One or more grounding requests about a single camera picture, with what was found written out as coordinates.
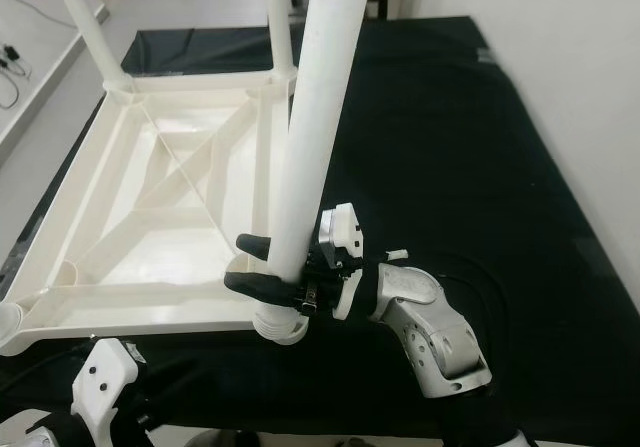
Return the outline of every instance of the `floor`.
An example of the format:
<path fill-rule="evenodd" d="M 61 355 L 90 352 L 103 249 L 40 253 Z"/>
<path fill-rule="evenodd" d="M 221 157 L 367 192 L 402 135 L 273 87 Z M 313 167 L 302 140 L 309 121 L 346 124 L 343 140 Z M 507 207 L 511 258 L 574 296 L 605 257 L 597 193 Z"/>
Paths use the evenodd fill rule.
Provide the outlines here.
<path fill-rule="evenodd" d="M 104 0 L 111 16 L 103 25 L 118 58 L 126 53 L 136 30 L 180 27 L 231 27 L 266 24 L 264 0 Z M 0 169 L 0 259 L 4 260 L 102 95 L 101 78 L 83 52 L 58 89 Z M 0 444 L 20 438 L 44 415 L 25 411 L 0 424 Z M 158 447 L 179 447 L 202 429 L 167 426 L 152 433 Z M 331 446 L 342 436 L 262 434 L 266 446 Z M 439 440 L 368 438 L 377 446 L 439 446 Z M 541 446 L 560 444 L 540 443 Z"/>
<path fill-rule="evenodd" d="M 26 0 L 49 16 L 66 23 L 72 22 L 63 0 Z M 87 0 L 91 8 L 97 10 L 100 0 Z M 75 28 L 59 25 L 43 18 L 33 9 L 16 0 L 0 0 L 0 38 L 2 42 L 13 45 L 21 55 L 21 66 L 31 75 L 11 76 L 19 89 L 19 98 L 14 107 L 0 109 L 0 135 L 23 113 L 26 105 L 50 75 L 53 66 L 63 53 L 69 49 L 77 36 Z M 13 86 L 6 77 L 0 77 L 0 103 L 8 104 L 14 98 Z"/>

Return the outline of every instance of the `black cable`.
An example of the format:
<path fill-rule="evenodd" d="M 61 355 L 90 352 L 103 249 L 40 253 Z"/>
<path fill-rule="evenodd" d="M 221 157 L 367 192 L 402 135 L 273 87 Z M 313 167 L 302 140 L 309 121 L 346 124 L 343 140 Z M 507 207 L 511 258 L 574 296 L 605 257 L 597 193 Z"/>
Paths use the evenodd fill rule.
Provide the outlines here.
<path fill-rule="evenodd" d="M 18 89 L 18 85 L 5 72 L 0 71 L 0 75 L 2 75 L 5 79 L 7 79 L 9 81 L 9 83 L 11 85 L 13 85 L 13 88 L 16 91 L 16 98 L 13 99 L 13 101 L 9 105 L 0 104 L 0 109 L 9 110 L 11 107 L 13 107 L 14 105 L 16 105 L 18 103 L 18 100 L 20 99 L 20 90 Z"/>
<path fill-rule="evenodd" d="M 75 25 L 70 24 L 68 22 L 65 22 L 63 20 L 60 19 L 56 19 L 55 17 L 51 17 L 49 14 L 44 13 L 42 10 L 40 10 L 38 7 L 36 7 L 35 5 L 27 2 L 26 0 L 14 0 L 15 2 L 18 2 L 19 4 L 25 5 L 27 7 L 29 7 L 30 9 L 32 9 L 34 12 L 36 12 L 37 14 L 41 15 L 42 17 L 44 17 L 45 19 L 47 19 L 50 22 L 54 22 L 56 24 L 62 25 L 64 27 L 67 27 L 69 29 L 74 29 L 76 28 Z"/>
<path fill-rule="evenodd" d="M 9 380 L 6 384 L 4 384 L 2 387 L 0 387 L 0 397 L 3 395 L 6 395 L 7 392 L 9 392 L 10 390 L 14 389 L 20 382 L 22 382 L 24 379 L 26 379 L 27 377 L 29 377 L 30 375 L 33 375 L 34 373 L 36 373 L 38 370 L 42 369 L 43 367 L 46 367 L 47 365 L 51 364 L 52 362 L 56 362 L 60 359 L 63 359 L 65 357 L 78 357 L 79 359 L 86 359 L 86 357 L 89 355 L 89 352 L 91 351 L 91 348 L 94 345 L 94 341 L 93 340 L 89 340 L 88 342 L 84 342 L 80 345 L 77 345 L 75 347 L 73 347 L 72 349 L 69 350 L 63 350 L 62 352 L 58 352 L 57 354 L 54 354 L 50 357 L 47 357 L 43 360 L 41 360 L 40 362 L 32 365 L 31 367 L 29 367 L 26 370 L 23 370 L 22 372 L 20 372 L 18 375 L 16 375 L 13 379 Z"/>
<path fill-rule="evenodd" d="M 488 283 L 493 287 L 494 292 L 497 294 L 500 300 L 501 307 L 502 307 L 501 310 L 503 311 L 503 315 L 504 315 L 503 326 L 502 326 L 502 329 L 499 329 L 497 326 L 495 326 L 492 329 L 491 326 L 493 324 L 490 322 L 490 320 L 493 318 L 493 315 L 491 314 L 488 308 L 487 302 L 485 300 L 485 297 L 482 294 L 482 289 L 479 289 L 474 284 L 474 282 L 471 282 L 466 278 L 458 277 L 455 275 L 449 275 L 444 272 L 440 272 L 437 274 L 437 276 L 439 276 L 440 278 L 445 278 L 445 279 L 448 278 L 449 280 L 452 280 L 454 282 L 459 282 L 463 285 L 466 285 L 476 294 L 478 298 L 481 299 L 483 310 L 484 310 L 483 317 L 484 317 L 485 323 L 488 325 L 490 329 L 490 333 L 488 333 L 488 339 L 487 339 L 487 343 L 488 343 L 487 353 L 488 353 L 488 357 L 491 359 L 492 371 L 494 373 L 494 376 L 493 376 L 494 380 L 491 382 L 491 386 L 492 386 L 491 390 L 492 391 L 496 390 L 497 388 L 499 388 L 501 381 L 505 375 L 504 363 L 506 362 L 506 359 L 503 359 L 502 362 L 499 361 L 498 352 L 496 352 L 496 349 L 495 349 L 496 341 L 494 339 L 499 338 L 501 334 L 504 335 L 504 343 L 505 343 L 505 349 L 506 349 L 506 351 L 504 352 L 505 355 L 508 355 L 509 353 L 510 339 L 511 339 L 511 319 L 510 319 L 509 307 L 508 307 L 507 296 L 505 293 L 504 286 L 497 279 L 497 277 L 493 273 L 491 273 L 491 271 L 487 267 L 485 267 L 481 262 L 474 259 L 473 257 L 469 257 L 468 255 L 465 255 L 465 254 L 460 254 L 457 252 L 449 252 L 449 251 L 431 251 L 430 254 L 461 260 L 475 267 L 477 270 L 482 272 L 484 276 L 489 280 Z"/>

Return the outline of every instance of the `white cylindrical leg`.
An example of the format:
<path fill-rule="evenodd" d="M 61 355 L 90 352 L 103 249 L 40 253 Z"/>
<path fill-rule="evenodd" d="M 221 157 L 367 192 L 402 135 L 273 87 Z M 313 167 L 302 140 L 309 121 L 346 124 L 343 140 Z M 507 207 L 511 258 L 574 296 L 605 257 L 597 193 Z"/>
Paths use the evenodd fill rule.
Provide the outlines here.
<path fill-rule="evenodd" d="M 366 2 L 309 1 L 268 260 L 287 282 L 307 258 Z M 256 316 L 285 326 L 291 311 L 260 304 Z"/>
<path fill-rule="evenodd" d="M 280 78 L 295 73 L 289 31 L 289 0 L 267 0 L 273 71 Z"/>
<path fill-rule="evenodd" d="M 100 24 L 86 0 L 64 0 L 64 2 L 97 64 L 104 82 L 119 88 L 130 87 L 129 76 L 124 73 L 107 46 Z"/>

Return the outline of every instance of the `black fabric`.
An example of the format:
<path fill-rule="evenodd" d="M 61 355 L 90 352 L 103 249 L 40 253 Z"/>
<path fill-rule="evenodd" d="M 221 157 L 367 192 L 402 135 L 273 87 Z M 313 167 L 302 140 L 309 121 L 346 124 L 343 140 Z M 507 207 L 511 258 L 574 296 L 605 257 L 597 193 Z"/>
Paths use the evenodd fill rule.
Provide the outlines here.
<path fill-rule="evenodd" d="M 298 52 L 299 27 L 292 38 Z M 485 48 L 468 18 L 365 23 L 322 207 L 352 202 L 365 254 L 407 248 L 411 265 L 438 276 L 487 352 L 491 389 L 533 438 L 634 445 L 640 318 Z M 139 75 L 266 69 L 269 39 L 266 29 L 140 32 L 123 65 Z M 363 318 L 375 290 L 366 271 L 350 318 L 314 318 L 290 347 L 253 332 L 134 340 L 150 366 L 199 360 L 179 424 L 437 436 L 437 402 L 421 397 L 394 334 Z M 70 345 L 40 342 L 2 359 L 0 373 Z M 65 405 L 79 366 L 66 367 L 0 409 Z"/>
<path fill-rule="evenodd" d="M 500 396 L 475 391 L 434 403 L 445 447 L 495 447 L 518 435 L 518 423 Z"/>

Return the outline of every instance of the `cable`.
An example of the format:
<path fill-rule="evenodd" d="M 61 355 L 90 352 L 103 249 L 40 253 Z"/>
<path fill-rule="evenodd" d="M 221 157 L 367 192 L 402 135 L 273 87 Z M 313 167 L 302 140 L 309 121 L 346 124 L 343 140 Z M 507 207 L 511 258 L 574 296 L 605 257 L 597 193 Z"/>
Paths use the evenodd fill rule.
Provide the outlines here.
<path fill-rule="evenodd" d="M 57 354 L 52 355 L 51 357 L 47 357 L 46 359 L 41 360 L 37 364 L 32 365 L 27 370 L 22 371 L 21 373 L 16 375 L 13 379 L 11 379 L 9 382 L 7 382 L 2 387 L 0 387 L 0 396 L 6 395 L 7 392 L 15 388 L 20 382 L 22 382 L 24 379 L 34 374 L 41 368 L 45 367 L 46 365 L 49 365 L 52 362 L 60 360 L 63 357 L 66 357 L 67 355 L 70 355 L 70 354 L 71 352 L 67 350 L 63 352 L 58 352 Z"/>
<path fill-rule="evenodd" d="M 13 107 L 14 105 L 16 105 L 18 103 L 18 99 L 20 99 L 20 90 L 18 89 L 18 86 L 13 81 L 13 79 L 11 77 L 9 77 L 6 73 L 4 73 L 3 71 L 0 70 L 0 75 L 2 75 L 5 79 L 7 79 L 9 81 L 9 83 L 11 85 L 13 85 L 13 88 L 16 91 L 16 98 L 13 99 L 13 101 L 9 105 L 0 104 L 0 109 L 9 110 L 11 107 Z"/>
<path fill-rule="evenodd" d="M 469 281 L 466 278 L 458 277 L 456 275 L 449 275 L 448 273 L 444 273 L 444 272 L 440 272 L 436 274 L 436 277 L 439 277 L 442 279 L 449 279 L 454 282 L 458 282 L 462 285 L 467 286 L 481 301 L 482 307 L 484 310 L 483 318 L 485 323 L 488 324 L 487 327 L 489 328 L 489 331 L 487 333 L 488 334 L 487 347 L 489 350 L 488 357 L 489 359 L 491 359 L 491 364 L 492 364 L 491 368 L 494 373 L 494 376 L 493 376 L 494 380 L 491 382 L 490 390 L 495 391 L 496 389 L 499 389 L 499 386 L 506 375 L 505 374 L 506 360 L 502 359 L 502 361 L 500 361 L 500 359 L 498 358 L 498 352 L 496 351 L 495 347 L 499 341 L 496 342 L 496 339 L 498 339 L 500 336 L 504 336 L 503 341 L 504 341 L 505 352 L 503 352 L 503 355 L 505 356 L 505 358 L 508 357 L 509 355 L 510 343 L 511 343 L 511 315 L 509 311 L 509 305 L 508 305 L 507 295 L 506 295 L 504 286 L 487 267 L 485 267 L 480 261 L 478 261 L 473 257 L 470 257 L 466 254 L 461 254 L 458 252 L 450 252 L 450 251 L 443 251 L 443 250 L 434 250 L 434 251 L 430 251 L 429 253 L 435 256 L 449 257 L 452 259 L 460 260 L 462 262 L 465 262 L 475 267 L 484 275 L 484 277 L 486 277 L 489 280 L 488 284 L 491 285 L 494 293 L 497 295 L 499 299 L 499 302 L 501 304 L 501 310 L 504 316 L 502 319 L 502 328 L 499 328 L 495 323 L 491 322 L 491 320 L 494 318 L 494 315 L 492 315 L 489 309 L 485 296 L 482 293 L 482 289 L 478 288 L 478 286 L 474 282 Z"/>
<path fill-rule="evenodd" d="M 492 372 L 492 380 L 491 383 L 487 386 L 487 393 L 488 395 L 494 395 L 501 389 L 504 378 L 506 376 L 505 371 L 507 358 L 501 358 L 501 356 L 499 355 L 499 344 L 501 343 L 499 339 L 501 335 L 504 336 L 503 341 L 505 342 L 505 347 L 508 351 L 510 326 L 507 319 L 507 312 L 504 312 L 504 323 L 502 325 L 502 328 L 500 328 L 498 327 L 498 325 L 492 322 L 494 315 L 487 305 L 487 301 L 482 294 L 482 289 L 479 289 L 473 282 L 470 282 L 462 277 L 457 277 L 446 273 L 437 273 L 435 274 L 435 277 L 438 279 L 449 280 L 464 285 L 478 298 L 478 300 L 482 304 L 482 321 L 484 322 L 486 328 L 486 358 L 489 362 L 489 367 Z"/>
<path fill-rule="evenodd" d="M 41 360 L 40 362 L 32 365 L 31 367 L 29 367 L 26 370 L 23 370 L 21 373 L 19 373 L 18 375 L 16 375 L 13 379 L 11 379 L 10 381 L 8 381 L 6 384 L 4 384 L 2 387 L 0 387 L 0 397 L 6 395 L 7 392 L 9 392 L 10 390 L 14 389 L 20 382 L 22 382 L 24 379 L 26 379 L 27 377 L 29 377 L 30 375 L 34 374 L 35 372 L 37 372 L 38 370 L 42 369 L 43 367 L 51 364 L 52 362 L 56 362 L 64 357 L 77 357 L 79 359 L 86 359 L 86 357 L 89 355 L 89 352 L 91 351 L 91 348 L 94 345 L 94 340 L 89 340 L 87 342 L 84 342 L 80 345 L 77 345 L 69 350 L 63 350 L 62 352 L 58 352 L 57 354 L 54 354 L 50 357 L 47 357 L 43 360 Z"/>
<path fill-rule="evenodd" d="M 44 17 L 45 19 L 47 19 L 50 22 L 54 22 L 56 24 L 62 25 L 64 27 L 67 27 L 69 29 L 76 29 L 76 26 L 73 24 L 70 24 L 68 22 L 65 22 L 64 20 L 60 20 L 60 19 L 56 19 L 55 17 L 51 17 L 49 14 L 44 13 L 42 10 L 40 10 L 38 7 L 36 7 L 35 5 L 27 2 L 26 0 L 14 0 L 15 2 L 18 2 L 19 4 L 22 4 L 24 6 L 29 7 L 31 10 L 33 10 L 34 12 L 40 14 L 42 17 Z"/>

